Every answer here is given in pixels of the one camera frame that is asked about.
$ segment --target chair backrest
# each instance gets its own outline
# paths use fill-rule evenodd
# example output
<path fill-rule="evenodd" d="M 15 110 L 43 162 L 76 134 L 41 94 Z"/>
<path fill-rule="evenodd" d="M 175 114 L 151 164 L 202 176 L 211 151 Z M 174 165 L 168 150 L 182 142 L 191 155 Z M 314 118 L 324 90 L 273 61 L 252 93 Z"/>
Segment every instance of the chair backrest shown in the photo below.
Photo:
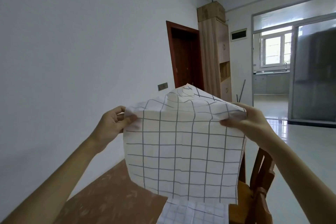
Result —
<path fill-rule="evenodd" d="M 274 161 L 271 156 L 266 151 L 259 148 L 250 179 L 250 189 L 254 194 L 258 187 L 268 187 L 268 191 L 274 178 L 274 173 L 273 177 L 272 173 L 269 173 L 270 171 L 273 171 L 273 168 Z"/>
<path fill-rule="evenodd" d="M 257 188 L 245 224 L 273 224 L 272 215 L 266 203 L 266 193 L 265 189 Z"/>

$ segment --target finger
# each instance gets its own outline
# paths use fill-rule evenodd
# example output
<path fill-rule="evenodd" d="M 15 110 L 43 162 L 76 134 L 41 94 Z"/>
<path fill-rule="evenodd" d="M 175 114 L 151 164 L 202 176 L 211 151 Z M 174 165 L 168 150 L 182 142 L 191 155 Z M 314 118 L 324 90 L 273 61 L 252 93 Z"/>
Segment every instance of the finger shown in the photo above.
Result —
<path fill-rule="evenodd" d="M 121 113 L 121 114 L 118 114 L 117 115 L 117 119 L 118 119 L 118 121 L 121 121 L 121 120 L 123 120 L 124 119 L 124 113 Z"/>
<path fill-rule="evenodd" d="M 226 119 L 226 120 L 221 120 L 219 123 L 225 127 L 229 128 L 238 128 L 239 127 L 239 121 L 235 119 Z"/>
<path fill-rule="evenodd" d="M 234 104 L 234 105 L 239 106 L 239 107 L 243 107 L 246 111 L 254 109 L 254 107 L 243 104 L 243 103 L 232 102 L 231 104 Z"/>
<path fill-rule="evenodd" d="M 137 116 L 135 114 L 133 114 L 132 116 L 129 116 L 127 118 L 124 118 L 123 120 L 121 120 L 120 122 L 117 123 L 117 128 L 119 130 L 127 127 L 128 125 L 132 124 L 134 121 L 137 120 Z"/>
<path fill-rule="evenodd" d="M 117 106 L 116 108 L 113 108 L 112 110 L 108 111 L 108 113 L 115 113 L 115 114 L 119 114 L 121 112 L 125 112 L 125 109 L 126 107 L 120 105 L 120 106 Z"/>

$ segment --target wall switch plate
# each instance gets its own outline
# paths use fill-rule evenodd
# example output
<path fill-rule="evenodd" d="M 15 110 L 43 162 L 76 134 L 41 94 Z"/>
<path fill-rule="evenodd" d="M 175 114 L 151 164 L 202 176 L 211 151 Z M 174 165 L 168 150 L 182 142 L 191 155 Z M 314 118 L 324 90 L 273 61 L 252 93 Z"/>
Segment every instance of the wall switch plate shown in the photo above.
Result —
<path fill-rule="evenodd" d="M 164 89 L 168 88 L 168 83 L 165 82 L 165 83 L 163 83 L 163 84 L 159 84 L 159 85 L 157 86 L 157 88 L 159 89 L 159 91 L 160 91 L 160 90 L 164 90 Z"/>

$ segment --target glossy white floor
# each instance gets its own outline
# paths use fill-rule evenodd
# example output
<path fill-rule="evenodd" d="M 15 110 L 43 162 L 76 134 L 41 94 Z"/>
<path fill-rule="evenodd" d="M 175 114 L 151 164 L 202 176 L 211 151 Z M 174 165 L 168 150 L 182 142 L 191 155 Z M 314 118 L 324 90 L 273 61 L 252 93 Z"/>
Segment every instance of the glossy white floor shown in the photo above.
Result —
<path fill-rule="evenodd" d="M 254 107 L 265 117 L 286 120 L 288 118 L 288 96 L 254 95 Z"/>
<path fill-rule="evenodd" d="M 286 120 L 268 120 L 281 137 L 308 167 L 336 192 L 336 129 L 287 125 Z M 246 144 L 246 179 L 250 180 L 258 146 Z M 275 167 L 275 179 L 267 194 L 267 205 L 274 224 L 309 223 L 299 203 Z"/>

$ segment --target grid cloth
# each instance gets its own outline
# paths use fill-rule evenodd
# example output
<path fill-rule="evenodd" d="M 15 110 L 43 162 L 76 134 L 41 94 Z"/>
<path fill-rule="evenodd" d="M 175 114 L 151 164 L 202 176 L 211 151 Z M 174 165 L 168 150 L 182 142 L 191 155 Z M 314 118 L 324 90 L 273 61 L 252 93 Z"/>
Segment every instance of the grid cloth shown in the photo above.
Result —
<path fill-rule="evenodd" d="M 157 224 L 229 224 L 229 205 L 169 198 Z"/>
<path fill-rule="evenodd" d="M 124 130 L 129 176 L 170 198 L 237 204 L 245 136 L 219 121 L 245 119 L 244 108 L 185 85 L 128 107 L 138 120 Z"/>

